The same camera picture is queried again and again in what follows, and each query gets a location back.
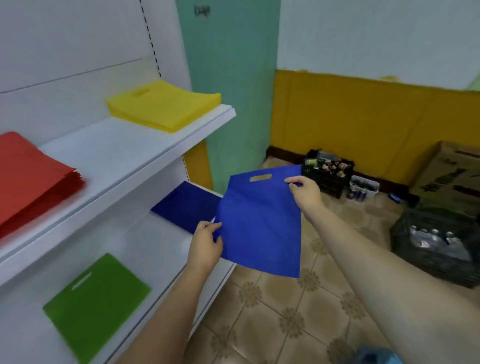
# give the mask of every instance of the yellow wall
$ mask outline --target yellow wall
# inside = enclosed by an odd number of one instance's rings
[[[438,141],[480,147],[480,93],[277,71],[273,146],[322,148],[356,170],[411,184]]]
[[[202,140],[183,155],[190,181],[213,190],[212,175],[208,162],[208,151],[205,140]]]

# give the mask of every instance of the shelf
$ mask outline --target shelf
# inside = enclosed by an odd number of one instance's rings
[[[108,118],[41,146],[77,168],[87,185],[0,240],[0,286],[235,116],[220,105],[174,134]]]
[[[118,210],[124,210],[125,202]],[[109,214],[118,214],[110,209]],[[165,292],[187,262],[192,235],[160,216],[148,213],[124,235],[104,245],[108,218],[83,237],[49,254],[40,268],[5,285],[0,294],[0,352],[6,363],[75,363],[75,357],[43,313],[42,307],[106,252],[114,255],[152,291],[102,348],[91,364],[118,357],[153,315]],[[221,259],[202,291],[195,322],[206,313],[234,264]]]

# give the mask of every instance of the forearm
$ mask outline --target forearm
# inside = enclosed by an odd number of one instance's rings
[[[184,269],[177,284],[118,363],[181,363],[208,274]]]
[[[478,362],[480,313],[437,279],[324,207],[310,218],[354,292],[405,363]]]

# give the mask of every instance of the person's left arm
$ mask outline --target person's left arm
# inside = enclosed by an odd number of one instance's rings
[[[213,241],[213,232],[221,226],[198,224],[179,281],[118,364],[182,363],[200,293],[222,254],[222,239]]]

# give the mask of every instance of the green bag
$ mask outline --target green bag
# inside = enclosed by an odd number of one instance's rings
[[[114,256],[105,254],[43,311],[81,364],[89,363],[151,289]]]

